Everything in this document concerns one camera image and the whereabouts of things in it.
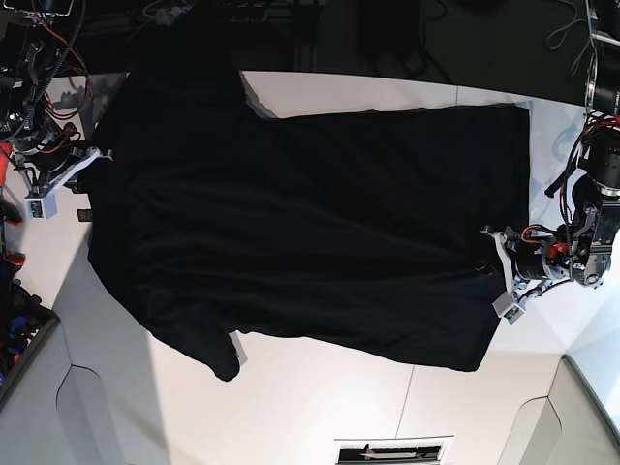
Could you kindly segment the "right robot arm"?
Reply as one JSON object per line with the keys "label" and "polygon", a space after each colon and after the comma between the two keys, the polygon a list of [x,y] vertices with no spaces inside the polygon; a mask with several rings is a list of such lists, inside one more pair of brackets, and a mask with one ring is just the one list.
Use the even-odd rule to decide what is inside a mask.
{"label": "right robot arm", "polygon": [[1,158],[36,200],[102,154],[89,139],[124,78],[97,70],[102,18],[93,1],[1,4]]}

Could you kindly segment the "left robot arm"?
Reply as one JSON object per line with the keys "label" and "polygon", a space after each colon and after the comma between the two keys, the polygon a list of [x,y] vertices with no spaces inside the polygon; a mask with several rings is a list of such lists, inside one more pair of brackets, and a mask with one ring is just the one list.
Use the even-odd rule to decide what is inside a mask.
{"label": "left robot arm", "polygon": [[493,306],[514,323],[529,300],[567,283],[596,289],[611,267],[619,231],[619,4],[586,4],[593,49],[585,82],[584,124],[566,166],[545,195],[559,199],[561,225],[521,232],[484,228],[493,238],[506,289]]}

